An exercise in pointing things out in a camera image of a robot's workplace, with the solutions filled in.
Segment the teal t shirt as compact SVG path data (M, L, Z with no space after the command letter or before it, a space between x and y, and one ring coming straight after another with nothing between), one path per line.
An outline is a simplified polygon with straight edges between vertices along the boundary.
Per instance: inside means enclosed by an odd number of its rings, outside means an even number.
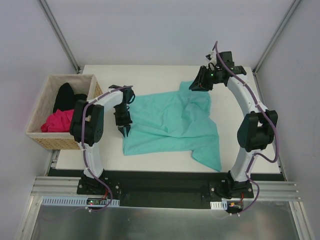
M222 170L211 96L189 90L190 85L183 81L177 91L136 96L129 107L133 124L123 139L124 155L191 151L195 161Z

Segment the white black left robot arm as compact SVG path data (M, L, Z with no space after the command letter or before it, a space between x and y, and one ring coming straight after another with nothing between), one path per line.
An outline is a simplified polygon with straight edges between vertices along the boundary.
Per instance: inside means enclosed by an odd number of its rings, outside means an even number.
M135 100L131 86L111 85L106 93L91 100L75 103L69 132L82 151L85 168L78 182L78 195L102 195L111 191L106 187L99 141L104 133L104 116L115 110L115 124L127 137L133 123L129 105Z

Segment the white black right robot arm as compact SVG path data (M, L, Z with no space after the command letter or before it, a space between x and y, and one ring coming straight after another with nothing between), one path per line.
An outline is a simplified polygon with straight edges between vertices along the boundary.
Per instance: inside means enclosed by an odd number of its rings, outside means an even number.
M240 78L247 73L243 66L236 66L231 51L217 52L216 63L210 61L200 67L189 90L208 92L215 84L224 84L239 104L243 121L237 131L240 146L236 161L225 181L214 188L214 193L226 199L245 194L252 189L251 171L257 156L270 145L276 136L278 113L269 110L256 97L247 82Z

